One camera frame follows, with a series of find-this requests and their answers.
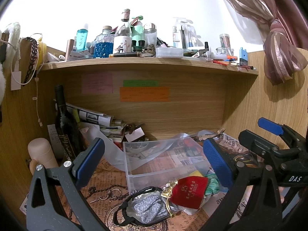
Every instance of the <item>sheer striped curtain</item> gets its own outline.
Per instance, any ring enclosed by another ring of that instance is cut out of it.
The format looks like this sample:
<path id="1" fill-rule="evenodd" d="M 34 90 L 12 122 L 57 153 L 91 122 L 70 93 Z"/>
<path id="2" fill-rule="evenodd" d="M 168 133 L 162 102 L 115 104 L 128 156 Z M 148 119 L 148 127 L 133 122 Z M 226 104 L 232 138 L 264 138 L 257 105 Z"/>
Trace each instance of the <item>sheer striped curtain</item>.
<path id="1" fill-rule="evenodd" d="M 264 72 L 273 85 L 307 66 L 306 58 L 290 43 L 278 19 L 275 0 L 227 0 L 240 15 L 255 21 L 264 36 Z"/>

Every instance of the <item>white bottle cap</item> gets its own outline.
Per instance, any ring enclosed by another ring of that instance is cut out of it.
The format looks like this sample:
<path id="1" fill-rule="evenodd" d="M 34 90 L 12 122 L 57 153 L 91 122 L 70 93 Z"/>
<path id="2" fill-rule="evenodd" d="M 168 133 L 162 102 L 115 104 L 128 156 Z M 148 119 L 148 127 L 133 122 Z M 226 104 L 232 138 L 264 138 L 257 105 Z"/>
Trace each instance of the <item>white bottle cap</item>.
<path id="1" fill-rule="evenodd" d="M 82 28 L 80 28 L 80 29 L 88 30 L 88 28 L 89 28 L 89 24 L 85 23 L 85 24 L 83 24 Z"/>

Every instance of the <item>white wall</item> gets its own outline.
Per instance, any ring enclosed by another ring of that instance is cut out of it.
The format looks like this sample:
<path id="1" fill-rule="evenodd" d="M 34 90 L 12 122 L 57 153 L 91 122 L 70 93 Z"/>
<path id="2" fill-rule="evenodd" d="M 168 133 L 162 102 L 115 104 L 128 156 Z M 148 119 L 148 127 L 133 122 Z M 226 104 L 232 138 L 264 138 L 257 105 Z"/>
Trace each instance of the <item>white wall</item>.
<path id="1" fill-rule="evenodd" d="M 208 41 L 212 48 L 219 47 L 219 35 L 227 33 L 235 54 L 240 47 L 248 52 L 263 50 L 255 23 L 243 20 L 224 0 L 13 0 L 0 20 L 0 29 L 18 21 L 21 37 L 43 33 L 48 46 L 65 51 L 67 40 L 84 23 L 89 23 L 87 41 L 93 41 L 104 25 L 116 27 L 126 8 L 131 10 L 131 17 L 142 15 L 144 24 L 155 23 L 158 37 L 169 45 L 173 45 L 172 18 L 184 17 L 194 22 L 199 40 L 203 44 Z"/>

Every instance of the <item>blue gripper pad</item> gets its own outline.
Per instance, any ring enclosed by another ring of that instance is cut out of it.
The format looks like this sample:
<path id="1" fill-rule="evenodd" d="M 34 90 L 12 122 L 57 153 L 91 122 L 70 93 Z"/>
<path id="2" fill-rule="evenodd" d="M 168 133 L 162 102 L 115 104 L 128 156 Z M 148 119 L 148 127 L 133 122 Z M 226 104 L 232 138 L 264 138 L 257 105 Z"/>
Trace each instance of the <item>blue gripper pad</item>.
<path id="1" fill-rule="evenodd" d="M 225 154 L 212 138 L 203 142 L 203 152 L 221 185 L 230 190 L 233 186 L 233 179 L 236 173 L 230 156 Z"/>
<path id="2" fill-rule="evenodd" d="M 281 125 L 275 123 L 275 122 L 272 122 L 266 118 L 263 118 L 261 117 L 259 120 L 258 120 L 258 126 L 260 128 L 263 128 L 271 133 L 273 133 L 274 135 L 283 135 L 283 129 L 281 127 Z"/>
<path id="3" fill-rule="evenodd" d="M 72 174 L 76 178 L 75 185 L 78 190 L 89 183 L 104 153 L 104 141 L 101 138 L 95 138 L 87 150 L 81 152 L 74 160 Z"/>

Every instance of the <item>orange sticky note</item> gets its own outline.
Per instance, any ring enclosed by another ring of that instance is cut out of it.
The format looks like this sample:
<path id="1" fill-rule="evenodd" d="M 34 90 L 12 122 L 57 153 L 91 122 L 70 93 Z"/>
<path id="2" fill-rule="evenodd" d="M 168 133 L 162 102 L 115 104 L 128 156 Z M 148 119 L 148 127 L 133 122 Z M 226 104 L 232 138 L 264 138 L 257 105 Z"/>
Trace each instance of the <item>orange sticky note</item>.
<path id="1" fill-rule="evenodd" d="M 121 87 L 121 102 L 169 102 L 169 87 Z"/>

